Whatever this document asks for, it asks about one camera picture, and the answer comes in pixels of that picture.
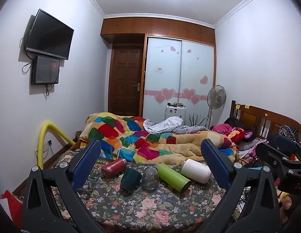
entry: white blanket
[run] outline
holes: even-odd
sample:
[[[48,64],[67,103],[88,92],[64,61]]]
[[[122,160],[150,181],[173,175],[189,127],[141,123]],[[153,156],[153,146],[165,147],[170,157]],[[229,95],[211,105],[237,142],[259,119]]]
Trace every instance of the white blanket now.
[[[161,123],[154,124],[151,120],[147,119],[144,121],[143,126],[149,133],[164,133],[164,131],[171,130],[177,126],[182,125],[182,118],[179,117],[169,117]]]

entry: door handle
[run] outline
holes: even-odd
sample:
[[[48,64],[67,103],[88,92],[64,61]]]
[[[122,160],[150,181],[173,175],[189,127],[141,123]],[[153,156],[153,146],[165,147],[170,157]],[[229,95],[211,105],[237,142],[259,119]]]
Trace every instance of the door handle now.
[[[140,91],[140,83],[138,83],[137,85],[134,85],[135,87],[137,87],[137,91]]]

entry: wooden headboard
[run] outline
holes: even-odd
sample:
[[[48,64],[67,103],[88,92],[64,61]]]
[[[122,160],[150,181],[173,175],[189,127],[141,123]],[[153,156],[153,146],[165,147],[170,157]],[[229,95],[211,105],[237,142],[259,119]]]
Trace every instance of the wooden headboard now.
[[[298,129],[298,138],[301,142],[301,124],[281,114],[232,101],[230,116],[235,116],[242,124],[254,128],[256,137],[262,139],[269,139],[271,133],[279,132],[281,125],[295,127]]]

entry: white wall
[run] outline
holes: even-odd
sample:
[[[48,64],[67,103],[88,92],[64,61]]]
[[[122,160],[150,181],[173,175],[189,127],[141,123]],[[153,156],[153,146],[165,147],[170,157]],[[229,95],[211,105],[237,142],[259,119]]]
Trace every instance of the white wall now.
[[[69,60],[59,84],[45,99],[43,86],[31,86],[28,62],[19,43],[31,15],[46,11],[75,30]],[[0,194],[13,191],[36,164],[38,134],[45,120],[69,137],[83,130],[86,117],[104,110],[107,46],[100,37],[102,17],[89,0],[8,0],[0,12]],[[53,150],[63,147],[52,139]]]
[[[216,84],[227,92],[219,123],[232,100],[301,123],[301,15],[291,0],[254,0],[217,27],[215,37]]]
[[[104,111],[108,112],[108,84],[109,84],[109,71],[110,71],[110,65],[111,65],[111,59],[112,59],[112,50],[113,45],[107,44],[107,59],[106,59],[106,73],[105,73],[105,92],[104,92]]]

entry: frosted glass door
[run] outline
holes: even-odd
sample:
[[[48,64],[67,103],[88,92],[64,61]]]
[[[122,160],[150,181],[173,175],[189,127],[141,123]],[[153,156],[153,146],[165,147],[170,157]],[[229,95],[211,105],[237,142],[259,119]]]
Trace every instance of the frosted glass door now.
[[[178,100],[182,41],[150,37],[148,40],[143,118],[164,120],[167,103]]]
[[[187,109],[185,125],[190,126],[188,115],[201,114],[201,120],[207,117],[207,94],[213,87],[213,76],[214,47],[182,41],[179,102]]]

